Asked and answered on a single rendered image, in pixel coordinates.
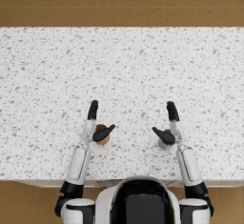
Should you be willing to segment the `brown cup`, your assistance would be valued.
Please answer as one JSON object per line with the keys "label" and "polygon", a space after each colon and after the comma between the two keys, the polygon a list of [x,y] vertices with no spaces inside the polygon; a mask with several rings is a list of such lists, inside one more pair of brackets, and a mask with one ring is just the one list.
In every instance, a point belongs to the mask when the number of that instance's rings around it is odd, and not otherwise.
{"label": "brown cup", "polygon": [[105,145],[110,139],[109,128],[104,124],[98,124],[95,129],[94,141],[97,144]]}

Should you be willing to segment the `white cup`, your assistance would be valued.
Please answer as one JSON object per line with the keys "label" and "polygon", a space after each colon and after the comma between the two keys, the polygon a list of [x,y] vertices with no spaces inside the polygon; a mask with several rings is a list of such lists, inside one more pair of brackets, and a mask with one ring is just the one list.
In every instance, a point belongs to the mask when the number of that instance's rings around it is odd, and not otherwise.
{"label": "white cup", "polygon": [[169,150],[173,145],[166,144],[162,139],[158,138],[158,146],[162,150]]}

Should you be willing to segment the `dark round robot body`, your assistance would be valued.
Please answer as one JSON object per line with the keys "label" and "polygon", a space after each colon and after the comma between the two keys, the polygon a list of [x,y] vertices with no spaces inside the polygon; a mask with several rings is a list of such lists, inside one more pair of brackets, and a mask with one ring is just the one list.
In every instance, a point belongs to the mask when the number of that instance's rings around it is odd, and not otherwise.
{"label": "dark round robot body", "polygon": [[94,224],[181,224],[180,207],[160,180],[132,176],[97,196]]}

